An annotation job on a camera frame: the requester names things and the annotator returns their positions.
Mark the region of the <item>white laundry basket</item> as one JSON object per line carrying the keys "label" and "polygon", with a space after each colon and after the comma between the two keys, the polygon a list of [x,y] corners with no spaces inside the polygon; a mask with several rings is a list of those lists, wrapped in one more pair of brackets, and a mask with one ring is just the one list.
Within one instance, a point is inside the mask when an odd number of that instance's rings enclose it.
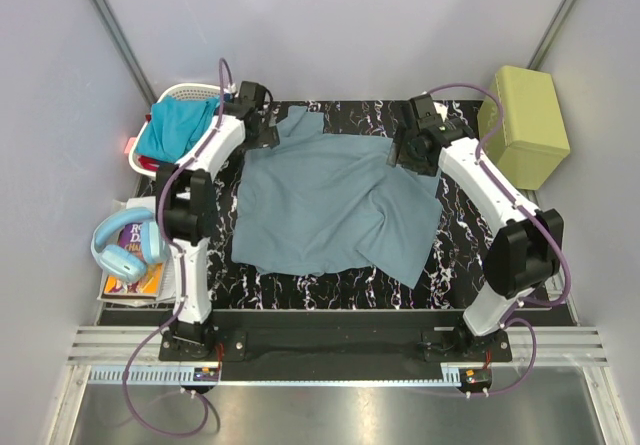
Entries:
{"label": "white laundry basket", "polygon": [[[204,83],[179,83],[167,88],[159,97],[158,102],[166,97],[176,100],[206,100],[219,95],[220,88],[217,85]],[[151,120],[151,114],[145,116],[145,122],[135,137],[131,137],[125,147],[125,154],[131,168],[138,174],[155,179],[159,161],[138,152],[138,144]]]}

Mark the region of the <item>grey-blue t shirt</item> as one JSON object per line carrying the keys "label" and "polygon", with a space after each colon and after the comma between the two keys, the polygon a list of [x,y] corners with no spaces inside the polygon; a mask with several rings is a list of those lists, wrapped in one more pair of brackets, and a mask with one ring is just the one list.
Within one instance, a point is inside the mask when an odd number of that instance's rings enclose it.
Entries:
{"label": "grey-blue t shirt", "polygon": [[232,261],[262,274],[375,267],[414,288],[439,228],[438,177],[389,166],[390,139],[327,133],[303,106],[277,130],[279,145],[245,155]]}

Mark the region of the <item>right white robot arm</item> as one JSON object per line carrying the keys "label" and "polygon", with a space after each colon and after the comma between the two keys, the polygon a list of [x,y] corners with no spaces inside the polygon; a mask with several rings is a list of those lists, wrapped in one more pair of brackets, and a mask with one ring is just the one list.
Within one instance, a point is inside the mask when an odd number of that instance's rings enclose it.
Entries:
{"label": "right white robot arm", "polygon": [[458,325],[443,335],[438,353],[476,361],[486,354],[508,317],[556,275],[564,221],[542,211],[490,162],[463,122],[447,122],[428,94],[400,105],[402,120],[389,153],[392,166],[434,176],[449,175],[471,199],[493,234],[482,261],[485,282]]}

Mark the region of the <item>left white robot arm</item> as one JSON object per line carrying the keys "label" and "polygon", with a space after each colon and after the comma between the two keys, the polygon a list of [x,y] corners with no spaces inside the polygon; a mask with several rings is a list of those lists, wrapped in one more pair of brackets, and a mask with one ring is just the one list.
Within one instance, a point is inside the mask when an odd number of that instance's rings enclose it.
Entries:
{"label": "left white robot arm", "polygon": [[239,148],[273,148],[273,96],[244,81],[217,110],[202,137],[174,165],[156,172],[156,219],[168,242],[175,272],[175,306],[161,326],[162,349],[208,359],[218,348],[207,286],[207,249],[217,217],[213,181]]}

